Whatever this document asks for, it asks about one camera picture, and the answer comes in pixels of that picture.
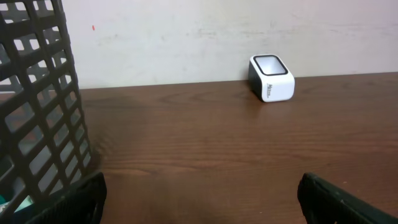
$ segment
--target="black object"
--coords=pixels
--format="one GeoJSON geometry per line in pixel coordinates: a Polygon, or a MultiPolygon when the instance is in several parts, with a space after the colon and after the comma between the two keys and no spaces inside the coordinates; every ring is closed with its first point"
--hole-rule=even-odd
{"type": "Polygon", "coordinates": [[[85,176],[91,156],[61,1],[0,0],[0,217],[85,176]]]}
{"type": "Polygon", "coordinates": [[[335,187],[315,174],[304,174],[297,192],[308,224],[395,224],[398,219],[335,187]]]}
{"type": "Polygon", "coordinates": [[[252,91],[256,96],[264,102],[262,99],[262,84],[261,79],[258,75],[256,75],[256,69],[254,68],[252,63],[249,63],[249,84],[252,88],[252,91]]]}
{"type": "Polygon", "coordinates": [[[97,172],[0,221],[5,224],[99,224],[105,199],[104,176],[97,172]]]}

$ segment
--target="teal object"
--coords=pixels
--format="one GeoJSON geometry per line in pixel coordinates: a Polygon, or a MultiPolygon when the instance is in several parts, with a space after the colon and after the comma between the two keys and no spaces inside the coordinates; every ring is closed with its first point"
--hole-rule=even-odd
{"type": "Polygon", "coordinates": [[[0,195],[0,205],[6,203],[6,199],[0,195]]]}
{"type": "Polygon", "coordinates": [[[26,197],[25,200],[18,206],[17,210],[15,210],[15,212],[18,212],[19,210],[22,210],[26,207],[28,207],[29,205],[32,205],[33,201],[30,198],[30,196],[26,197]]]}

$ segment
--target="desk surface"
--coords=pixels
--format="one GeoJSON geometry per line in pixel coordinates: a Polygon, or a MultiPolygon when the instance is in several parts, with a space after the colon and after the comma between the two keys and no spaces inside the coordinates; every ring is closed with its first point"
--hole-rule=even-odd
{"type": "Polygon", "coordinates": [[[398,73],[82,90],[108,186],[102,223],[305,223],[314,172],[398,216],[398,73]]]}

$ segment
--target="white wall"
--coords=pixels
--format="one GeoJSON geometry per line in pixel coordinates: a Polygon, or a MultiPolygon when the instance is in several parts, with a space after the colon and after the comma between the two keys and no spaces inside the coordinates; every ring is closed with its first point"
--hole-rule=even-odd
{"type": "Polygon", "coordinates": [[[64,0],[81,88],[398,71],[397,0],[64,0]]]}

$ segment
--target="plastic basket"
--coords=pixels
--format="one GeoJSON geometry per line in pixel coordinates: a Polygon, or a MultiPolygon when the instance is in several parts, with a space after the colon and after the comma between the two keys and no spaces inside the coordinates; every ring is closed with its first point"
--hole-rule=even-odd
{"type": "Polygon", "coordinates": [[[91,153],[62,3],[0,0],[0,217],[80,179],[91,153]]]}

